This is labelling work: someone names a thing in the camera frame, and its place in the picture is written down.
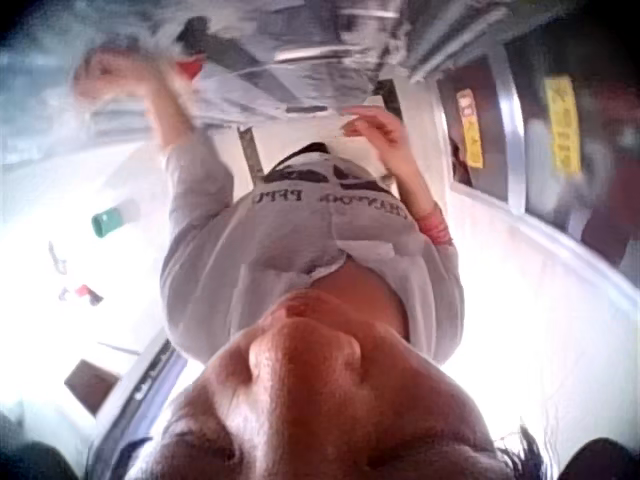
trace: green object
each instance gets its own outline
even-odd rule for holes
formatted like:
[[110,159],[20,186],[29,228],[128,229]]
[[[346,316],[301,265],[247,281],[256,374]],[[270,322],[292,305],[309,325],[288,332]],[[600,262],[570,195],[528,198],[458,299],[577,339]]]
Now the green object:
[[101,213],[96,213],[91,217],[91,226],[98,238],[106,237],[122,225],[124,225],[122,215],[120,214],[120,210],[115,207]]

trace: red bracelet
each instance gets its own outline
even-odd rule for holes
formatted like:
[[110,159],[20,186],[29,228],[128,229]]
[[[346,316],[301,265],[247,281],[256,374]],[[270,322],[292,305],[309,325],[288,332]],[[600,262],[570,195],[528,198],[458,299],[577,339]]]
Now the red bracelet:
[[449,226],[439,205],[436,204],[436,208],[431,213],[417,218],[416,222],[420,232],[426,235],[434,245],[453,245]]

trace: red object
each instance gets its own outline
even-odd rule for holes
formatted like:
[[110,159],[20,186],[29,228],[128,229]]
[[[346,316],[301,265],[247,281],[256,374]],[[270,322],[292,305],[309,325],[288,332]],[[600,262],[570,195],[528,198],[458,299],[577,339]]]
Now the red object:
[[418,223],[420,232],[429,238],[434,245],[453,245],[453,239],[449,233],[449,226],[439,206],[436,205],[433,212],[416,219],[416,222]]
[[176,67],[180,70],[189,80],[193,80],[202,71],[202,67],[205,62],[204,55],[193,57],[187,61],[177,61]]
[[76,295],[79,297],[84,297],[85,295],[89,295],[90,289],[86,285],[80,285],[76,288]]

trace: window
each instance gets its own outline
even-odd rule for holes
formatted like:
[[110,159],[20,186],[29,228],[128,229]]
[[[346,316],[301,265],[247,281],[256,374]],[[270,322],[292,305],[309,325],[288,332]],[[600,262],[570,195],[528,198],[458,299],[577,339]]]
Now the window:
[[640,98],[623,47],[576,13],[506,50],[524,120],[527,213],[640,285]]
[[447,73],[438,89],[454,178],[507,202],[507,157],[498,93],[486,57]]

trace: hand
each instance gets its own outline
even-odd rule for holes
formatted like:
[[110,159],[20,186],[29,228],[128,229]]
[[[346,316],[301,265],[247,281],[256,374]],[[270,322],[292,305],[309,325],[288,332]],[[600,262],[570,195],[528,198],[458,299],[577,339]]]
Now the hand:
[[120,95],[146,96],[166,85],[160,66],[152,59],[122,50],[90,52],[73,77],[76,96],[104,101]]
[[415,175],[418,165],[402,121],[382,107],[349,107],[343,114],[357,115],[343,127],[345,137],[364,137],[378,151],[380,161],[395,177]]

